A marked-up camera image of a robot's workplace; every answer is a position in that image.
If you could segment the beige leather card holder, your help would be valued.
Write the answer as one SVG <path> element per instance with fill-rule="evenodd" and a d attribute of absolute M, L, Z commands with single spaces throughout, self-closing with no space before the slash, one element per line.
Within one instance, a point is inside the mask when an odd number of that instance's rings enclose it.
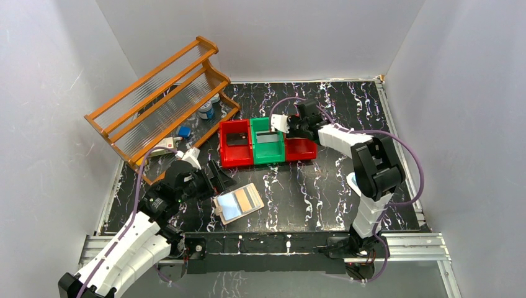
<path fill-rule="evenodd" d="M 247 189 L 256 205 L 253 210 L 250 210 L 246 213 L 241 212 L 238 200 L 236 198 L 235 192 L 240 189 Z M 234 191 L 217 196 L 213 199 L 213 203 L 215 206 L 215 214 L 219 216 L 223 225 L 228 225 L 229 223 L 258 211 L 265 206 L 254 183 L 247 184 L 243 187 L 235 189 Z"/>

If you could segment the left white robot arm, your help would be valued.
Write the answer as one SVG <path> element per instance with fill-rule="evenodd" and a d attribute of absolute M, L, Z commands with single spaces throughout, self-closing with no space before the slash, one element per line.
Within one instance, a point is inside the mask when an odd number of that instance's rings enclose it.
<path fill-rule="evenodd" d="M 173 162 L 164 177 L 138 198 L 111 241 L 77 273 L 60 278 L 60 297 L 121 297 L 160 260 L 182 256 L 184 232 L 170 223 L 181 204 L 210 199 L 236 184 L 215 160 L 207 165 L 210 175 L 189 161 Z"/>

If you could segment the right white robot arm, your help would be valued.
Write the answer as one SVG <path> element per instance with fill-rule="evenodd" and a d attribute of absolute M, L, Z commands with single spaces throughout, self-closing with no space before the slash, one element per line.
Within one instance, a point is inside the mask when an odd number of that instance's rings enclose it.
<path fill-rule="evenodd" d="M 280 120 L 271 118 L 273 128 L 288 136 L 307 138 L 352 159 L 355 182 L 360 190 L 357 215 L 349 229 L 349 239 L 328 246 L 358 257 L 367 256 L 382 242 L 380 222 L 395 190 L 406 179 L 394 142 L 397 137 L 381 130 L 351 131 L 323 118 L 314 100 L 296 104 L 298 113 Z"/>

